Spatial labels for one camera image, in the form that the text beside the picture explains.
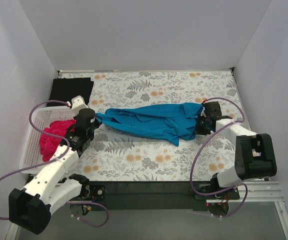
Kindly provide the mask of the blue t shirt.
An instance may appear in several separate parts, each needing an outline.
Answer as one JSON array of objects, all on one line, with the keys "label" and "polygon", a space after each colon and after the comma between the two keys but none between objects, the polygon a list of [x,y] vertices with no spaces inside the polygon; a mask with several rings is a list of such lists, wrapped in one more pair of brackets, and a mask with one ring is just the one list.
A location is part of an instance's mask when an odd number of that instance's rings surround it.
[{"label": "blue t shirt", "polygon": [[98,113],[102,123],[119,131],[148,139],[166,140],[179,146],[179,140],[195,138],[198,103],[155,104],[139,108],[110,108]]}]

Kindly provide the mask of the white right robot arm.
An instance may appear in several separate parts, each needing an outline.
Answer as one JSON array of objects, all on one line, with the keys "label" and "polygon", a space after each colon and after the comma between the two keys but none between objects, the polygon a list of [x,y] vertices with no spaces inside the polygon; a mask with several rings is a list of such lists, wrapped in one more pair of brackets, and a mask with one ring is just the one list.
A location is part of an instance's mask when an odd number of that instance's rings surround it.
[{"label": "white right robot arm", "polygon": [[223,115],[218,100],[214,97],[202,102],[203,110],[197,116],[195,134],[208,135],[210,139],[219,134],[229,140],[235,146],[234,165],[216,173],[200,190],[191,189],[197,195],[221,199],[245,181],[275,176],[277,164],[271,136],[242,127],[244,117],[233,120]]}]

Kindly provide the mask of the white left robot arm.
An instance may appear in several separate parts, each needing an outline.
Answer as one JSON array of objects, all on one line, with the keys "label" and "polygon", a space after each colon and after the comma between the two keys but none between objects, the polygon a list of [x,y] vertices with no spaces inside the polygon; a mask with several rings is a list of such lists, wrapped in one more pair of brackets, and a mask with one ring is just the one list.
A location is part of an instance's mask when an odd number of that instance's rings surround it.
[{"label": "white left robot arm", "polygon": [[86,200],[91,196],[90,181],[83,175],[74,173],[61,182],[89,147],[95,129],[101,124],[90,108],[79,110],[74,120],[76,122],[68,127],[49,164],[22,189],[15,188],[9,195],[10,222],[34,234],[40,234],[52,214],[66,202]]}]

